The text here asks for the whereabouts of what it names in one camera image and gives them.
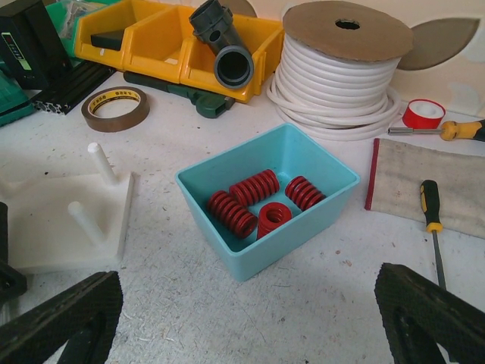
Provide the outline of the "red spring long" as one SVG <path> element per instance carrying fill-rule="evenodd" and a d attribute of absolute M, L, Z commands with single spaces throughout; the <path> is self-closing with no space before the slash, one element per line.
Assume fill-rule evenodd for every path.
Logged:
<path fill-rule="evenodd" d="M 243 206 L 253 206 L 279 190 L 276 174 L 271 169 L 266 169 L 230 186 L 229 193 Z"/>
<path fill-rule="evenodd" d="M 256 228 L 258 218 L 224 190 L 213 193 L 207 202 L 208 211 L 233 235 L 247 238 Z"/>

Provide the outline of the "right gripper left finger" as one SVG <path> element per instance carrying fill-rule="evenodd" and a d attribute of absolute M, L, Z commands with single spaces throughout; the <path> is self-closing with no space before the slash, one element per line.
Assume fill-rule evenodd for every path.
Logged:
<path fill-rule="evenodd" d="M 1 326 L 2 363 L 104 363 L 123 305 L 117 271 L 100 271 Z"/>

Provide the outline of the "brown tape roll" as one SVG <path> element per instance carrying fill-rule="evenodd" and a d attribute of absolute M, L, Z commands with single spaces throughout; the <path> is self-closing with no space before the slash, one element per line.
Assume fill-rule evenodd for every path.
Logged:
<path fill-rule="evenodd" d="M 90 128 L 103 133 L 116 133 L 135 127 L 149 115 L 148 96 L 140 89 L 119 86 L 91 95 L 81 108 Z"/>

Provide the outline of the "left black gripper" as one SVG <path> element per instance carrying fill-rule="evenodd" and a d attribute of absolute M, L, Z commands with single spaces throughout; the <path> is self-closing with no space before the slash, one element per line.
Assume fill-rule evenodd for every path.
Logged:
<path fill-rule="evenodd" d="M 1 203 L 1 303 L 27 291 L 27 279 L 8 263 L 8 206 Z"/>

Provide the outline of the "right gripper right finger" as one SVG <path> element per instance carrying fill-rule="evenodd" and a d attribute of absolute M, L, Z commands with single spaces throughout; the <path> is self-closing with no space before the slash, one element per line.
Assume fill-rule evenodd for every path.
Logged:
<path fill-rule="evenodd" d="M 484 313 L 404 265 L 383 263 L 374 293 L 395 363 L 484 362 Z"/>

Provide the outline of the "red spring short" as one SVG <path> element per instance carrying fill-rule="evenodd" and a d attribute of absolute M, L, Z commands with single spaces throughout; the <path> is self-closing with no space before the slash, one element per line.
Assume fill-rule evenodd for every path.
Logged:
<path fill-rule="evenodd" d="M 293 178 L 287 184 L 285 194 L 303 212 L 326 199 L 326 196 L 302 175 Z"/>

